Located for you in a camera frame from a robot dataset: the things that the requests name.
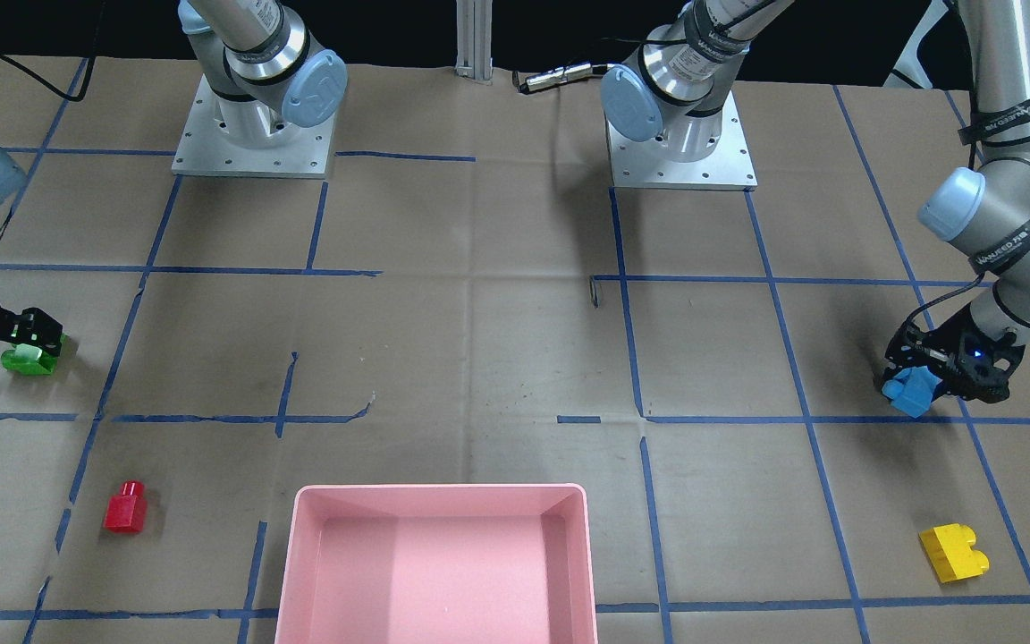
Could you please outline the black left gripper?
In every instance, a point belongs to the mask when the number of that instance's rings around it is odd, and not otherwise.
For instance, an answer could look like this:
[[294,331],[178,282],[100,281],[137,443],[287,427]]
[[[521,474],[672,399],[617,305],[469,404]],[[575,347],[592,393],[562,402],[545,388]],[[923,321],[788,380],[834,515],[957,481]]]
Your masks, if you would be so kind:
[[993,341],[969,313],[953,315],[928,333],[907,319],[888,343],[884,372],[925,366],[941,378],[936,400],[952,396],[1001,403],[1009,399],[1010,377],[1025,355],[1026,347],[1015,346],[1015,339],[1017,335],[1009,333]]

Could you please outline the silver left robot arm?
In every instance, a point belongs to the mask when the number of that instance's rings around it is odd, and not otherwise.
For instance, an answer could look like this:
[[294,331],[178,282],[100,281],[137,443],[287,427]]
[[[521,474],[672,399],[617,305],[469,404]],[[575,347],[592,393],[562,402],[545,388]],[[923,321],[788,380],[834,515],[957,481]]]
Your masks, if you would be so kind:
[[[967,257],[978,294],[931,331],[905,318],[884,358],[880,388],[912,417],[937,399],[998,403],[1030,342],[1030,1],[958,1],[967,34],[972,97],[958,136],[984,154],[953,171],[918,221]],[[609,125],[638,142],[678,121],[720,109],[739,58],[788,8],[785,1],[690,1],[600,81]]]

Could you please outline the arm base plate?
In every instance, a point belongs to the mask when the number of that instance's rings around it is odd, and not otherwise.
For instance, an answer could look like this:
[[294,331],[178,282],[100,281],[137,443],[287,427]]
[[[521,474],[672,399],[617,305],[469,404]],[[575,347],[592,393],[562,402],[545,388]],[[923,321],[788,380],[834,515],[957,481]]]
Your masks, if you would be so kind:
[[607,123],[606,144],[616,188],[751,191],[759,184],[732,93],[720,113],[684,115],[661,138],[633,141]]
[[302,128],[258,101],[234,102],[201,78],[172,172],[204,178],[327,179],[338,114]]

